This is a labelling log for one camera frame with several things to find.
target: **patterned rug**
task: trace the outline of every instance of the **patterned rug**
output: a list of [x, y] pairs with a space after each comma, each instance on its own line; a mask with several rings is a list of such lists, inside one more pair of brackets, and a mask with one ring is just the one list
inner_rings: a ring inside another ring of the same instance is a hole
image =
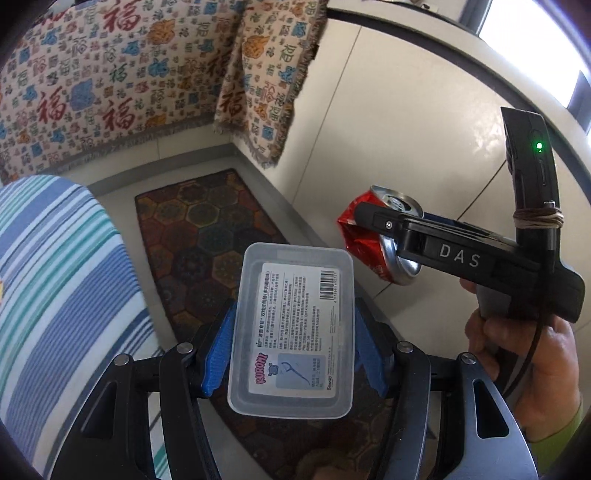
[[[179, 342], [213, 321], [238, 296], [242, 256], [254, 242], [287, 243], [235, 170], [169, 185], [135, 198], [139, 226], [164, 310]], [[339, 420], [243, 416], [227, 401], [227, 379], [211, 401], [250, 455], [275, 480], [291, 479], [309, 451], [332, 447], [368, 471], [391, 401], [363, 370], [355, 374], [353, 408]]]

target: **crushed soda can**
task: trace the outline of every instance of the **crushed soda can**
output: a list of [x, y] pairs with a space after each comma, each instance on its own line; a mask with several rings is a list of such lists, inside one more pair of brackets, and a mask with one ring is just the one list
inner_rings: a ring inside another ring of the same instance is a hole
[[398, 285], [414, 281], [421, 265], [396, 255], [397, 240], [366, 230], [355, 223], [355, 207], [362, 202], [423, 217], [423, 209], [408, 195], [373, 185], [369, 191], [352, 201], [337, 222], [345, 239], [347, 251], [359, 258], [382, 280]]

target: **black handheld device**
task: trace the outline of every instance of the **black handheld device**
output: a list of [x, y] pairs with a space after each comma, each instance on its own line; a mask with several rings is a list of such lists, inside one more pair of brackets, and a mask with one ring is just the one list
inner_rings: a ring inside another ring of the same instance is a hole
[[[537, 221], [516, 222], [515, 240], [458, 222], [425, 214], [361, 203], [358, 226], [397, 240], [397, 255], [465, 278], [479, 285], [484, 318], [492, 315], [547, 321], [556, 314], [569, 322], [579, 318], [584, 282], [560, 259], [559, 225], [545, 223], [559, 212], [558, 182], [550, 137], [542, 116], [502, 108], [506, 161], [513, 178], [516, 218], [538, 215]], [[499, 351], [496, 381], [505, 391], [515, 376], [517, 357]]]

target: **blue striped cloth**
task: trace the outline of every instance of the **blue striped cloth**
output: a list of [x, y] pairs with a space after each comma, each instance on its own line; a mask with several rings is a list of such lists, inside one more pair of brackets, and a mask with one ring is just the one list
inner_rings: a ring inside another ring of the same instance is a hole
[[[78, 412], [110, 361], [159, 355], [123, 239], [90, 192], [32, 176], [0, 189], [0, 418], [49, 478]], [[157, 394], [157, 475], [170, 477]]]

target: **clear plastic box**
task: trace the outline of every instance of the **clear plastic box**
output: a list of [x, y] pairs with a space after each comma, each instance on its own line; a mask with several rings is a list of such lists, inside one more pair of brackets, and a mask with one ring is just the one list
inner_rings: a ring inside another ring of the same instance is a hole
[[253, 244], [244, 254], [228, 403], [238, 413], [337, 419], [353, 402], [353, 261], [340, 249]]

